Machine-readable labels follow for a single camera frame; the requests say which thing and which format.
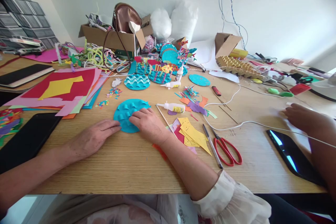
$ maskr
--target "plastic container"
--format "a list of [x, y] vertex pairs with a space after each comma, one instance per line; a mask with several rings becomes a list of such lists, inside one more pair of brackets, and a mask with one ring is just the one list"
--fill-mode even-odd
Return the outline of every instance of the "plastic container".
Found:
[[176, 73], [175, 81], [181, 81], [182, 75], [183, 75], [183, 64]]
[[160, 85], [160, 86], [165, 86], [166, 88], [179, 88], [181, 86], [181, 82], [167, 82], [166, 84]]
[[305, 85], [305, 84], [302, 84], [302, 83], [299, 83], [299, 84], [296, 84], [294, 87], [292, 87], [290, 89], [290, 91], [294, 94], [294, 95], [298, 95], [300, 93], [303, 93], [304, 91], [307, 91], [311, 89], [310, 86], [308, 85]]
[[158, 106], [164, 107], [165, 109], [168, 109], [170, 111], [173, 112], [177, 112], [177, 113], [183, 113], [186, 108], [184, 105], [182, 104], [178, 104], [178, 103], [165, 103], [165, 104], [157, 104]]

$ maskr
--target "phone screen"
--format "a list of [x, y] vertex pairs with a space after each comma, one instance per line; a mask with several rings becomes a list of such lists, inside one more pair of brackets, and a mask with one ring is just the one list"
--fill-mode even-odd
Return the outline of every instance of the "phone screen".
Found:
[[273, 130], [266, 132], [292, 173], [317, 185], [326, 186], [321, 175], [289, 136]]
[[0, 149], [0, 174], [34, 158], [62, 117], [56, 113], [34, 115], [8, 143]]

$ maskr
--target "red scissors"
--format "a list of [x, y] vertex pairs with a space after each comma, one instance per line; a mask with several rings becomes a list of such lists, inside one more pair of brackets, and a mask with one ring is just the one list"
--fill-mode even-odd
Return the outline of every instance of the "red scissors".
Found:
[[[214, 142], [214, 147], [216, 149], [216, 152], [218, 154], [218, 157], [220, 158], [220, 160], [226, 164], [227, 166], [234, 166], [235, 164], [240, 165], [243, 163], [243, 158], [241, 157], [241, 154], [239, 153], [239, 151], [237, 150], [237, 148], [230, 143], [228, 140], [224, 139], [224, 138], [220, 138], [216, 132], [211, 128], [212, 132], [215, 135], [215, 138], [213, 140]], [[222, 150], [224, 151], [224, 153], [228, 156], [228, 158], [230, 159], [230, 163], [226, 162], [219, 154], [218, 150], [217, 150], [217, 143], [219, 144], [219, 146], [222, 148]], [[226, 146], [226, 144], [230, 145], [232, 147], [232, 149], [234, 149], [234, 151], [237, 153], [238, 156], [238, 160], [234, 159], [234, 157], [232, 156], [232, 154], [230, 153], [228, 147]]]

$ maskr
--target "white glue bottle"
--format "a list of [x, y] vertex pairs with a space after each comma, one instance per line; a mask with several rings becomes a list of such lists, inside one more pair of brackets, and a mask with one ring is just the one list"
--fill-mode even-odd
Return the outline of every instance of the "white glue bottle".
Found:
[[179, 88], [181, 86], [181, 82], [167, 82], [166, 84], [160, 85], [160, 86], [165, 86], [166, 88]]
[[178, 103], [165, 103], [165, 104], [157, 104], [158, 106], [164, 107], [173, 112], [183, 113], [185, 111], [185, 106]]
[[181, 81], [182, 75], [183, 75], [183, 64], [176, 73], [175, 81]]

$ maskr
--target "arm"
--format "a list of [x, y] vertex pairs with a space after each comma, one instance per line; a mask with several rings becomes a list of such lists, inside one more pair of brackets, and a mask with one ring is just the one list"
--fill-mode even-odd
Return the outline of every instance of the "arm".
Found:
[[218, 175], [162, 124], [154, 111], [141, 109], [129, 118], [141, 135], [161, 147], [204, 218], [214, 223], [269, 223], [271, 207], [235, 182], [225, 171]]
[[103, 120], [86, 128], [62, 146], [53, 148], [0, 175], [0, 218], [20, 198], [62, 168], [99, 150], [119, 122]]
[[[329, 116], [293, 103], [285, 115], [295, 127], [323, 142], [336, 146], [336, 122]], [[313, 164], [328, 184], [330, 194], [336, 202], [336, 148], [309, 138]]]

